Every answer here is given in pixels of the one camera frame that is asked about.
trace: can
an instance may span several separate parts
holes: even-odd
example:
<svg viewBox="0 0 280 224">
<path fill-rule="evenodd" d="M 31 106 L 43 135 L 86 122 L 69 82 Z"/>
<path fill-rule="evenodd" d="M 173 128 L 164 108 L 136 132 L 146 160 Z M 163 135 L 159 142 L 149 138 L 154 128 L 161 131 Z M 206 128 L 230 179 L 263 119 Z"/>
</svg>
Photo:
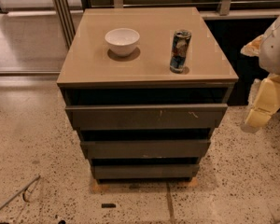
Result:
<svg viewBox="0 0 280 224">
<path fill-rule="evenodd" d="M 192 34 L 188 30 L 177 30 L 172 44 L 170 70 L 175 73 L 182 73 L 185 67 L 185 60 Z"/>
</svg>

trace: cabinet top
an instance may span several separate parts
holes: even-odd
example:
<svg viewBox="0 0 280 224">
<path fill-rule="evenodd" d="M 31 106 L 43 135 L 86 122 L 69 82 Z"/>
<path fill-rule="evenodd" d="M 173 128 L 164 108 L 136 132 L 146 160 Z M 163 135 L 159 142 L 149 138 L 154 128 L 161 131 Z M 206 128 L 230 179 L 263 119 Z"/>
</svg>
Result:
<svg viewBox="0 0 280 224">
<path fill-rule="evenodd" d="M 140 34 L 137 49 L 120 58 L 108 50 L 105 34 L 116 28 Z M 185 71 L 170 71 L 174 33 L 191 31 Z M 57 84 L 60 87 L 137 86 L 189 82 L 235 82 L 220 46 L 195 7 L 85 10 Z"/>
</svg>

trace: white bowl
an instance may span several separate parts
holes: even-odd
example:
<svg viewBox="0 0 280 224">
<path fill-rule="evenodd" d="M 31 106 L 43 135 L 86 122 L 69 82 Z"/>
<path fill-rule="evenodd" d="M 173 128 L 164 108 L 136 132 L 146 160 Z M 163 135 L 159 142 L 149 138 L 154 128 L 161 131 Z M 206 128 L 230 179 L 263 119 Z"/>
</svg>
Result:
<svg viewBox="0 0 280 224">
<path fill-rule="evenodd" d="M 140 34 L 129 28 L 118 28 L 105 35 L 109 48 L 121 57 L 128 56 L 135 50 L 139 38 Z"/>
</svg>

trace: speckled floor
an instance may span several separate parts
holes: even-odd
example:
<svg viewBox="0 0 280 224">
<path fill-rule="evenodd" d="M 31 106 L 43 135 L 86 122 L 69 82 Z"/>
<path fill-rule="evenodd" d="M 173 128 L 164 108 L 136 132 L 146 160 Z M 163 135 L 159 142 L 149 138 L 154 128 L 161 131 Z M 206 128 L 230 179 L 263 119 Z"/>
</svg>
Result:
<svg viewBox="0 0 280 224">
<path fill-rule="evenodd" d="M 41 176 L 0 223 L 280 221 L 280 113 L 251 134 L 239 127 L 245 107 L 229 107 L 190 183 L 98 185 L 63 109 L 56 77 L 0 77 L 0 203 Z"/>
</svg>

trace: drawer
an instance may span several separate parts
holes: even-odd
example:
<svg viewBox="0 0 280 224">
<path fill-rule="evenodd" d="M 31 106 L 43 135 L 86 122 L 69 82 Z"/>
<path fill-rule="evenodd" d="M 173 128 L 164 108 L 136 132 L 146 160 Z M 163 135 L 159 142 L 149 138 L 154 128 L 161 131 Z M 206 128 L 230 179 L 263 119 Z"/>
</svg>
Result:
<svg viewBox="0 0 280 224">
<path fill-rule="evenodd" d="M 77 130 L 216 128 L 227 105 L 98 105 L 67 106 Z"/>
<path fill-rule="evenodd" d="M 142 140 L 81 142 L 85 158 L 91 159 L 149 159 L 201 158 L 210 140 Z"/>
<path fill-rule="evenodd" d="M 194 177 L 199 164 L 95 166 L 91 172 L 96 179 L 177 178 Z"/>
</svg>

